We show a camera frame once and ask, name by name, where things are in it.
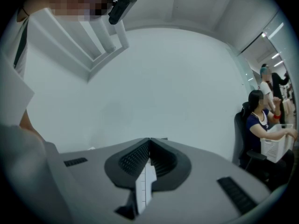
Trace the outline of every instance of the ceiling light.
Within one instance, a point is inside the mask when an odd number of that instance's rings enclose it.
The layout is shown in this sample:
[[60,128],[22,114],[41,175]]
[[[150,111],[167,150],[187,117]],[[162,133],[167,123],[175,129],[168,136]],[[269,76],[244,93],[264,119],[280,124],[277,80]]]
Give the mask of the ceiling light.
[[284,26],[284,23],[281,23],[279,25],[279,27],[276,28],[275,31],[270,36],[268,36],[268,39],[271,39],[283,26]]
[[275,56],[272,57],[272,59],[274,59],[275,57],[279,56],[279,53],[277,53]]
[[280,62],[278,62],[276,65],[274,65],[274,67],[275,67],[275,66],[278,66],[278,65],[281,64],[282,62],[284,62],[284,61],[280,61]]

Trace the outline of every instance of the black office chair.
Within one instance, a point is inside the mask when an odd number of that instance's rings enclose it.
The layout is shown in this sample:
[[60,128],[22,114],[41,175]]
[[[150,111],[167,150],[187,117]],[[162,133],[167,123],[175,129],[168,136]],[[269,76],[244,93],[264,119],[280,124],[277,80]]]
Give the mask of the black office chair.
[[243,149],[239,155],[239,167],[245,169],[261,181],[265,182],[269,178],[270,174],[262,170],[260,167],[262,166],[261,162],[265,161],[267,157],[251,150],[250,144],[246,138],[246,119],[250,113],[251,111],[249,110],[249,104],[248,102],[245,102],[243,103],[241,112],[237,113],[235,116],[235,121],[243,140]]

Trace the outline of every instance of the white storage basket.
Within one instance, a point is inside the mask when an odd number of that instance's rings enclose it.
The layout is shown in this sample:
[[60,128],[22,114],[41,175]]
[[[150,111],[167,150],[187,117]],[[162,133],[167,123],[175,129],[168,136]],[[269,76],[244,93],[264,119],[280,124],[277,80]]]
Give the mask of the white storage basket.
[[[267,132],[276,132],[282,128],[293,128],[293,125],[275,125]],[[284,135],[280,140],[261,139],[261,154],[267,156],[267,160],[278,162],[288,149],[292,150],[294,138]]]

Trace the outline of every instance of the navy blue shirt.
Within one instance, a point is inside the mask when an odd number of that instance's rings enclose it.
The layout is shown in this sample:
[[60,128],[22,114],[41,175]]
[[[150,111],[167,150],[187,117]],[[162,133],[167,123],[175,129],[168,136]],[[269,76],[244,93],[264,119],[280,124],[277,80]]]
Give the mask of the navy blue shirt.
[[263,127],[263,129],[265,131],[269,130],[269,122],[268,122],[268,119],[267,119],[269,110],[264,109],[263,113],[264,113],[264,119],[262,121],[260,121],[257,116],[255,116],[254,114],[251,113],[249,115],[249,117],[247,118],[247,122],[246,122],[246,136],[247,136],[247,139],[248,139],[248,143],[251,146],[251,149],[255,152],[258,152],[258,153],[261,152],[261,140],[260,140],[260,138],[255,136],[250,131],[250,128],[253,125],[260,124],[261,127]]

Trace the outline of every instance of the person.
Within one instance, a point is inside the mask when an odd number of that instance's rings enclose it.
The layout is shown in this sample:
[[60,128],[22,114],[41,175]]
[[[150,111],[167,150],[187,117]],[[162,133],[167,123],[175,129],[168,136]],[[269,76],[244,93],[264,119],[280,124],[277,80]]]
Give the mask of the person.
[[272,90],[270,89],[268,85],[268,81],[271,79],[271,72],[268,68],[262,67],[260,70],[260,75],[262,78],[262,82],[260,84],[260,91],[264,94],[265,96],[265,106],[268,110],[274,111],[275,110],[275,105],[273,103],[273,93]]
[[[269,72],[271,73],[271,79],[270,81],[268,81],[268,85],[271,88],[272,86],[272,92],[273,92],[273,96],[280,98],[281,100],[283,100],[282,94],[281,94],[281,90],[279,85],[287,85],[290,78],[287,74],[287,72],[285,73],[285,78],[282,79],[279,74],[275,73],[275,72],[271,72],[271,69],[269,68],[269,66],[267,64],[263,64],[262,68],[266,67],[269,69]],[[284,109],[284,105],[281,102],[280,103],[280,112],[281,112],[281,117],[279,122],[281,124],[285,124],[285,109]]]
[[[9,64],[23,78],[27,54],[28,19],[31,14],[49,8],[56,16],[72,21],[90,21],[106,14],[112,5],[113,0],[25,0],[8,24],[0,40],[0,47],[6,54]],[[27,110],[23,114],[20,127],[44,140],[32,126]]]
[[[265,95],[255,90],[249,94],[248,102],[251,114],[246,121],[246,135],[251,149],[255,152],[261,152],[260,139],[279,140],[284,135],[290,135],[297,140],[298,133],[293,128],[284,128],[277,132],[267,132],[269,130],[269,123],[277,124],[280,118],[279,104],[281,99],[273,98],[275,104],[274,114],[264,107]],[[273,163],[265,160],[261,163],[260,168],[270,173],[268,186],[271,190],[288,182],[292,167],[294,164],[294,153],[288,150],[285,155],[277,162]]]

